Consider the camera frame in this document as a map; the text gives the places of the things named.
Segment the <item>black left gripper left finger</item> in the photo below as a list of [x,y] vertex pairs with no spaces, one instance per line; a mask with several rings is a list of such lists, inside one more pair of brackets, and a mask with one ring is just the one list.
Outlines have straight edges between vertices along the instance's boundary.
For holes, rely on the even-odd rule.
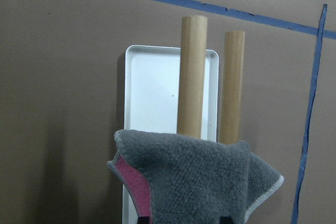
[[151,224],[151,217],[138,217],[138,224]]

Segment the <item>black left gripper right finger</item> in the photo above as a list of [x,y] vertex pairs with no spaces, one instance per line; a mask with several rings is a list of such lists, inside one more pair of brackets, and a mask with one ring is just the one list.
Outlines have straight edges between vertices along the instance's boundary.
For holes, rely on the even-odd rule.
[[219,219],[220,224],[233,224],[233,219],[230,216],[221,216]]

